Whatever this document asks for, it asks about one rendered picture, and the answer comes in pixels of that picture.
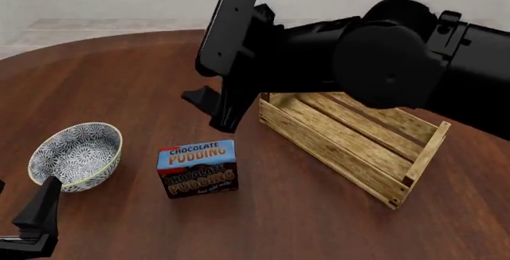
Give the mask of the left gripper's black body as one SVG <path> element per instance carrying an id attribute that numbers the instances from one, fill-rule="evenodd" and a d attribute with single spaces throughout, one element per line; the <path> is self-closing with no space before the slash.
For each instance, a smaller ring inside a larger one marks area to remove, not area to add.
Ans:
<path id="1" fill-rule="evenodd" d="M 58 230 L 35 238 L 0 236 L 0 257 L 51 257 L 58 243 Z"/>

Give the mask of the blue-white patterned bowl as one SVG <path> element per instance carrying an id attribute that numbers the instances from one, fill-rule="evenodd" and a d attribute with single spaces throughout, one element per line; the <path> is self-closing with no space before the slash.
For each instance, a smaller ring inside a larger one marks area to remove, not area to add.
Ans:
<path id="1" fill-rule="evenodd" d="M 63 192 L 90 190 L 117 169 L 123 141 L 120 130 L 108 123 L 73 125 L 40 144 L 29 159 L 28 176 L 37 185 L 54 176 Z"/>

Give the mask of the wooden slat tray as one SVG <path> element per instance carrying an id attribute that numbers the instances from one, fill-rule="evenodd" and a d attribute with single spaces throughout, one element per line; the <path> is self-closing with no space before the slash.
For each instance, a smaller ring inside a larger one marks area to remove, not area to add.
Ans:
<path id="1" fill-rule="evenodd" d="M 264 93 L 259 117 L 391 209 L 405 202 L 451 125 L 368 108 L 345 93 Z"/>

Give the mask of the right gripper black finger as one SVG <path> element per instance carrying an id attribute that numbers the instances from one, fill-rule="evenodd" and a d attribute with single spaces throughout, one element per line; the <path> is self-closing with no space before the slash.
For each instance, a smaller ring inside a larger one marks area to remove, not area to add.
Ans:
<path id="1" fill-rule="evenodd" d="M 243 116 L 259 94 L 248 82 L 224 78 L 210 126 L 219 132 L 236 132 Z"/>
<path id="2" fill-rule="evenodd" d="M 215 114 L 220 96 L 219 92 L 205 85 L 200 89 L 182 92 L 181 98 L 205 114 Z"/>

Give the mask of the chocolate pudding box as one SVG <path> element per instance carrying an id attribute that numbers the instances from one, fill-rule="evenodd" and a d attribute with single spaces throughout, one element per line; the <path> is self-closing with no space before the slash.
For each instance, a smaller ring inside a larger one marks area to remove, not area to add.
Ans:
<path id="1" fill-rule="evenodd" d="M 239 188 L 233 140 L 160 149 L 156 171 L 169 199 Z"/>

